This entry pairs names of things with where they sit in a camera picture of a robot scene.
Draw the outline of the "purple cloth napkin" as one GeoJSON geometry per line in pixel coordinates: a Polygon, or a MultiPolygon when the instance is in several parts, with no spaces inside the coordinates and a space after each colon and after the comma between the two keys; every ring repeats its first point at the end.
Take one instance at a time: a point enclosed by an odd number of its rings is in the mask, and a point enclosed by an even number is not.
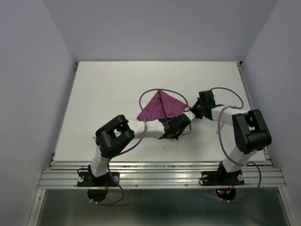
{"type": "Polygon", "coordinates": [[[179,116],[186,108],[189,108],[187,100],[184,97],[183,99],[184,102],[172,97],[163,90],[158,90],[143,108],[143,111],[138,114],[136,119],[138,121],[144,121],[143,113],[145,113],[146,121],[179,116]]]}

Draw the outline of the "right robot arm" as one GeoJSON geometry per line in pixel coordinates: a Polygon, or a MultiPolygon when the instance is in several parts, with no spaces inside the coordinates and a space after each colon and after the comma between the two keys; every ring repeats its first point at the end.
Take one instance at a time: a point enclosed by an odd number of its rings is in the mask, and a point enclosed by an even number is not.
{"type": "Polygon", "coordinates": [[[272,142],[268,126],[260,110],[245,111],[242,106],[218,105],[212,90],[199,92],[199,97],[191,111],[196,118],[207,118],[217,122],[217,134],[222,151],[222,124],[232,126],[235,147],[224,153],[216,171],[202,172],[203,185],[223,185],[241,179],[241,169],[250,164],[249,159],[272,142]]]}

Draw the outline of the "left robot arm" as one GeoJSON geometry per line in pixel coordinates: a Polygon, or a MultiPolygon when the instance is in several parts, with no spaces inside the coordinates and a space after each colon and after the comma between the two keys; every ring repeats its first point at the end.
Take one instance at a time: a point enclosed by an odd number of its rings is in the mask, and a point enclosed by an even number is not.
{"type": "Polygon", "coordinates": [[[88,180],[95,186],[101,185],[110,159],[121,155],[132,140],[138,139],[139,144],[143,138],[177,139],[194,118],[191,111],[174,118],[147,122],[128,121],[124,115],[116,116],[95,132],[97,150],[88,166],[88,180]]]}

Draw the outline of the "pink handled knife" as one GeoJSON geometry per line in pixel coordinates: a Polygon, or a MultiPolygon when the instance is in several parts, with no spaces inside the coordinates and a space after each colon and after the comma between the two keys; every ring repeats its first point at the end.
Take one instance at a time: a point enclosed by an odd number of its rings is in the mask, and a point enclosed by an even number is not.
{"type": "Polygon", "coordinates": [[[219,133],[219,130],[223,128],[225,124],[233,125],[232,115],[237,113],[236,108],[231,108],[228,106],[218,106],[212,110],[212,118],[214,121],[218,121],[220,118],[220,129],[217,130],[216,134],[219,133]]]}

